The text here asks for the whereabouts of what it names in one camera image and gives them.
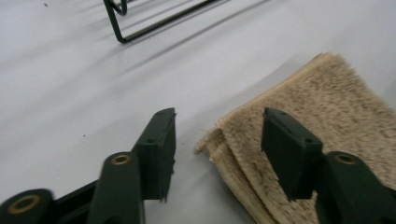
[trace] white table surface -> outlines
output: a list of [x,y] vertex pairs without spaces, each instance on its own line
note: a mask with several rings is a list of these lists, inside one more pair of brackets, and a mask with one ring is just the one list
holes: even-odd
[[[129,34],[198,2],[137,0],[117,18]],[[396,107],[393,0],[224,1],[126,45],[100,0],[1,0],[0,16],[0,202],[92,182],[156,111],[174,107],[175,174],[167,204],[145,202],[147,223],[254,223],[192,153],[216,120],[324,51]]]

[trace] beige towel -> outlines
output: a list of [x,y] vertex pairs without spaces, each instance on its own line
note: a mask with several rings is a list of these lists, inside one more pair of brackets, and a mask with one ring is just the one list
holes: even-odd
[[271,90],[240,106],[198,142],[258,223],[318,223],[315,199],[289,203],[261,152],[262,112],[284,110],[323,143],[363,159],[396,189],[396,115],[340,56],[320,54]]

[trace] screw hole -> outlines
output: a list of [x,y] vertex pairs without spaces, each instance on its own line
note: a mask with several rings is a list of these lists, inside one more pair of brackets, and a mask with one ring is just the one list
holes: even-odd
[[350,157],[349,155],[337,155],[335,158],[338,161],[348,165],[356,164],[356,160],[353,157]]
[[127,155],[119,155],[119,156],[113,158],[111,160],[111,163],[113,163],[114,165],[123,165],[123,164],[127,163],[130,159],[131,159],[131,157],[129,157]]
[[40,202],[40,197],[38,195],[26,195],[19,198],[14,202],[9,208],[8,212],[10,214],[20,214],[30,209],[34,208]]

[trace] folded towel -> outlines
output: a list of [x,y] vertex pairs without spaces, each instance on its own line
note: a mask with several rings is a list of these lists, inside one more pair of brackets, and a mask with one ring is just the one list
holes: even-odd
[[257,223],[318,223],[314,198],[288,202],[261,151],[265,107],[283,110],[324,144],[323,152],[360,157],[385,186],[396,189],[396,114],[345,60],[319,54],[279,85],[240,106],[209,131],[195,152],[215,163]]

